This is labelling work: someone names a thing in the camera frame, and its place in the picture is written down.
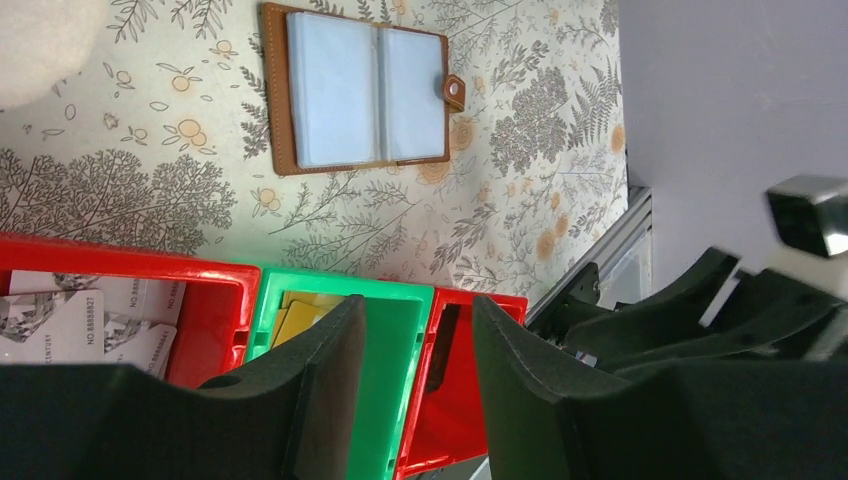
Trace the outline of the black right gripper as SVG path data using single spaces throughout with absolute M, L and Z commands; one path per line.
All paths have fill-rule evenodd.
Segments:
M 638 302 L 577 325 L 566 346 L 604 371 L 658 368 L 677 360 L 800 360 L 843 342 L 847 313 L 847 180 L 799 174 L 765 192 L 780 246 L 768 269 L 741 279 L 703 326 L 681 307 L 706 308 L 740 258 L 709 247 L 676 280 Z

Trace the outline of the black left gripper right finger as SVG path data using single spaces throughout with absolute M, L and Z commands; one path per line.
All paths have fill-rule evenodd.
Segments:
M 843 479 L 845 362 L 683 360 L 624 379 L 472 304 L 495 479 Z

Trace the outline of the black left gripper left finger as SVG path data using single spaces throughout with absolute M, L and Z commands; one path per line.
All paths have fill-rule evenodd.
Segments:
M 365 300 L 196 389 L 131 365 L 5 366 L 5 479 L 342 479 Z

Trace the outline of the brown leather card holder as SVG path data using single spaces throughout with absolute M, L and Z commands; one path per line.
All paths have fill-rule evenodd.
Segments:
M 466 87 L 446 36 L 273 2 L 261 20 L 277 174 L 449 161 Z

